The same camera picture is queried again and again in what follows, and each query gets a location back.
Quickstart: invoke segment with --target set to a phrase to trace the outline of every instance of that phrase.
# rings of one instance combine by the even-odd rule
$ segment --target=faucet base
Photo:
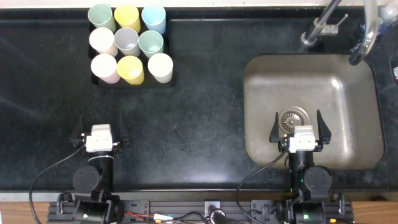
[[[317,39],[315,38],[313,41],[309,41],[309,40],[305,39],[305,34],[306,34],[306,32],[304,32],[301,35],[301,41],[307,46],[314,46]]]

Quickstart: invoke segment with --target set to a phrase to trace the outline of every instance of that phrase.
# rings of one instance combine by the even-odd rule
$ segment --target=chrome faucet
[[[325,8],[319,18],[316,18],[310,27],[308,32],[305,32],[301,36],[301,40],[305,45],[314,45],[317,41],[318,35],[335,35],[338,32],[338,26],[347,18],[347,15],[337,25],[326,25],[326,21],[330,15],[337,8],[341,0],[332,0],[329,5]],[[377,2],[376,0],[363,0],[365,18],[366,18],[366,30],[363,41],[354,48],[354,52],[349,58],[349,63],[357,65],[360,61],[367,56],[370,52],[374,41],[377,37],[377,30],[379,28],[378,13],[377,13]]]

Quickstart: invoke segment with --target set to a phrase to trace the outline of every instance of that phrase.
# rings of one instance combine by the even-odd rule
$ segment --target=white cup
[[[155,54],[148,61],[148,70],[158,82],[168,83],[173,77],[173,60],[167,54]]]
[[[108,28],[101,27],[93,30],[88,42],[100,54],[110,54],[113,57],[118,54],[118,48],[114,44],[114,35]]]
[[[105,27],[112,32],[116,30],[112,9],[106,4],[97,4],[88,11],[88,19],[95,27]]]
[[[160,34],[166,31],[166,10],[162,6],[147,6],[142,10],[142,20],[149,30]]]
[[[91,61],[91,71],[106,83],[117,83],[120,76],[117,72],[118,63],[112,55],[100,54]]]
[[[147,58],[151,58],[157,53],[163,53],[163,37],[153,30],[143,32],[139,36],[138,45]]]
[[[138,34],[132,28],[119,29],[114,34],[114,43],[124,55],[132,55],[138,57],[141,50],[138,46]]]

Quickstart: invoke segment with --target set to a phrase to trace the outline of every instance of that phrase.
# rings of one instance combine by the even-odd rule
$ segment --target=cup
[[[124,55],[132,55],[138,57],[141,50],[138,46],[138,34],[132,28],[119,29],[114,34],[114,43]]]
[[[163,37],[153,30],[143,32],[139,37],[138,45],[147,58],[151,58],[157,53],[163,53]]]
[[[114,18],[122,28],[129,27],[137,31],[137,33],[141,30],[139,13],[136,6],[123,5],[117,7],[114,11]]]
[[[166,10],[162,6],[147,6],[142,10],[141,16],[149,30],[160,34],[166,31]]]
[[[168,83],[173,77],[173,60],[167,54],[155,54],[148,61],[148,70],[158,82]]]
[[[144,81],[142,62],[135,56],[125,56],[120,59],[118,73],[131,85],[140,85]]]
[[[93,30],[88,42],[100,54],[110,54],[113,57],[118,54],[118,48],[114,44],[114,35],[108,28],[100,27]]]
[[[117,68],[118,63],[112,55],[100,54],[91,61],[91,71],[94,75],[109,84],[117,83],[120,80]]]
[[[112,32],[116,30],[112,9],[106,4],[97,4],[88,10],[88,19],[95,27],[105,27]]]

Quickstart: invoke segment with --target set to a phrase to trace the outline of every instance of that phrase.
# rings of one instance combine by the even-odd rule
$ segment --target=black countertop
[[[303,47],[300,35],[321,11],[168,9],[175,86],[125,90],[90,81],[86,10],[1,11],[0,190],[27,190],[38,172],[71,154],[68,137],[81,114],[85,131],[110,123],[117,135],[122,117],[131,133],[130,150],[115,158],[117,191],[235,188],[259,169],[244,143],[243,69],[249,60],[348,54],[359,39],[363,10],[338,9],[331,20],[350,15],[340,33]],[[375,169],[333,170],[334,190],[398,189],[398,87],[389,66],[397,36],[398,29],[391,30],[367,57],[375,70],[385,156]],[[72,189],[73,173],[86,163],[75,156],[45,173],[35,188]],[[247,188],[288,190],[289,172],[265,170]]]

